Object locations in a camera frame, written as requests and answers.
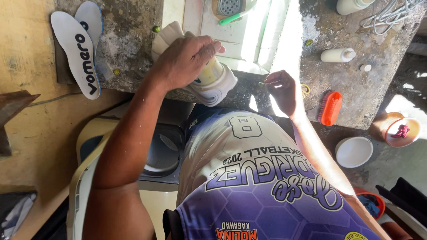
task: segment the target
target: drain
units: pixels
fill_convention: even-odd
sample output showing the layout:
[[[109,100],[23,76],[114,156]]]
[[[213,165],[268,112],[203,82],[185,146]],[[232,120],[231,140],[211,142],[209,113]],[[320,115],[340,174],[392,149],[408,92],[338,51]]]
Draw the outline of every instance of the drain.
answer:
[[[241,12],[241,1],[242,0],[219,0],[219,11],[224,16],[233,16],[234,14]]]

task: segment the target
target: basketball jersey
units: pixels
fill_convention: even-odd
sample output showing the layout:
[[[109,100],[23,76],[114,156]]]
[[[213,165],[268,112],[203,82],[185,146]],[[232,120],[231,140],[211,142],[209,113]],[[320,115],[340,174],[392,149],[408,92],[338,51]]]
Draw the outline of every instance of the basketball jersey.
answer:
[[[179,176],[185,239],[379,240],[269,116],[194,118]]]

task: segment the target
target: orange bucket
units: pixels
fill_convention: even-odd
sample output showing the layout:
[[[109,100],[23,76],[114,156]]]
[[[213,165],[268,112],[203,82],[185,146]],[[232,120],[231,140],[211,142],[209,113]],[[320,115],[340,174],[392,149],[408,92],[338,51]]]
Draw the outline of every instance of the orange bucket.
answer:
[[[356,193],[356,195],[372,195],[372,196],[375,196],[375,198],[377,199],[377,202],[378,202],[377,208],[380,210],[380,212],[378,212],[377,217],[372,216],[375,220],[379,219],[384,214],[384,211],[386,210],[386,203],[384,202],[384,199],[380,195],[368,192],[361,187],[354,187],[353,189],[354,189],[354,192]]]

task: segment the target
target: orange scrub brush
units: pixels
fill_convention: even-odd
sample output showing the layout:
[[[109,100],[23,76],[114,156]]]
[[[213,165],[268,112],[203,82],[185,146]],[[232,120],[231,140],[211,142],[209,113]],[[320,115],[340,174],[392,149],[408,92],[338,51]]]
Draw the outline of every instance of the orange scrub brush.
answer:
[[[323,98],[317,120],[325,126],[332,126],[338,118],[342,105],[342,95],[339,92],[328,92]]]

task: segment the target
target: person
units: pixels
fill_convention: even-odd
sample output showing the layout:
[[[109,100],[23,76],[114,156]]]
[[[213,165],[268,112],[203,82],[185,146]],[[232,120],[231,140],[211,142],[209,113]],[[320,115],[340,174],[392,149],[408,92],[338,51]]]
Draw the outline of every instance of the person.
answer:
[[[156,238],[136,180],[162,100],[224,51],[208,36],[177,39],[147,73],[99,158],[83,239]],[[313,129],[300,83],[284,70],[264,83],[292,121],[295,142],[267,115],[226,108],[192,114],[178,207],[163,215],[166,238],[389,239]]]

